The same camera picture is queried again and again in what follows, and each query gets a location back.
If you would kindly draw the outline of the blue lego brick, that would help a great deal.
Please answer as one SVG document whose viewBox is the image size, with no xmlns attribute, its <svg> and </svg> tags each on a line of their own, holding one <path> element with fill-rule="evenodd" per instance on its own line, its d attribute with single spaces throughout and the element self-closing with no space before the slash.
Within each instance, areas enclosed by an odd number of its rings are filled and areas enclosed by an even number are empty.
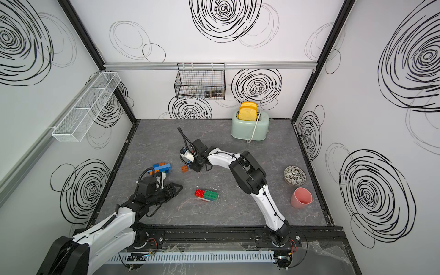
<svg viewBox="0 0 440 275">
<path fill-rule="evenodd" d="M 158 164 L 156 164 L 156 165 L 153 165 L 153 169 L 154 169 L 154 172 L 156 173 L 156 172 L 160 172 L 160 173 L 169 173 L 170 172 L 170 170 L 171 170 L 171 165 L 170 164 L 165 164 L 164 166 L 158 166 Z"/>
</svg>

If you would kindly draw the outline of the red lego brick long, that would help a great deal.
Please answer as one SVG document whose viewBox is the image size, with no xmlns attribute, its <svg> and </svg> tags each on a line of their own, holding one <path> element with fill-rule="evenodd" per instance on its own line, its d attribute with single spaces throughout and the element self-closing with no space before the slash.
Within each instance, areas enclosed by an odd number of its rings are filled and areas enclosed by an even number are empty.
<svg viewBox="0 0 440 275">
<path fill-rule="evenodd" d="M 196 189 L 194 195 L 195 195 L 197 198 L 204 198 L 204 197 L 205 197 L 205 190 L 202 190 L 202 189 Z"/>
</svg>

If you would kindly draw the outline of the green lego brick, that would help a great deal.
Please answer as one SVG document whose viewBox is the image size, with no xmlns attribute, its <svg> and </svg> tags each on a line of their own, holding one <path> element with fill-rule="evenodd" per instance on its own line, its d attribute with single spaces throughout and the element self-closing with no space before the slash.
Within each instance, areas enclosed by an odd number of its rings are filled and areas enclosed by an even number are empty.
<svg viewBox="0 0 440 275">
<path fill-rule="evenodd" d="M 218 193 L 215 191 L 205 190 L 203 198 L 209 201 L 216 201 L 218 199 Z"/>
</svg>

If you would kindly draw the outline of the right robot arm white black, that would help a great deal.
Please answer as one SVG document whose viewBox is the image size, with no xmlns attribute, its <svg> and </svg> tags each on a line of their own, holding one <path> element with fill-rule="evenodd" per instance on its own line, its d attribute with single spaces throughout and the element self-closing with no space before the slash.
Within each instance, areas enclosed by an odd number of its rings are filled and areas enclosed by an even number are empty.
<svg viewBox="0 0 440 275">
<path fill-rule="evenodd" d="M 202 168 L 220 166 L 228 168 L 238 187 L 249 194 L 263 214 L 266 226 L 271 230 L 269 238 L 277 245 L 288 241 L 291 226 L 276 206 L 267 184 L 267 173 L 248 151 L 241 154 L 222 151 L 215 147 L 208 148 L 201 140 L 190 142 L 184 138 L 184 147 L 180 151 L 181 160 L 189 168 L 201 171 Z"/>
</svg>

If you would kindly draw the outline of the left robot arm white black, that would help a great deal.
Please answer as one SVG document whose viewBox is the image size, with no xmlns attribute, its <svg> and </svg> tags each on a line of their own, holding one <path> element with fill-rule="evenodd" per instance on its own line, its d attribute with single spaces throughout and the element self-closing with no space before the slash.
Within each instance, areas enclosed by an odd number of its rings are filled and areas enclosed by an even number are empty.
<svg viewBox="0 0 440 275">
<path fill-rule="evenodd" d="M 139 180 L 133 195 L 108 218 L 73 237 L 56 239 L 37 273 L 91 275 L 122 250 L 143 248 L 150 237 L 140 230 L 139 220 L 148 215 L 150 207 L 161 207 L 182 189 L 180 184 L 163 184 L 160 176 Z"/>
</svg>

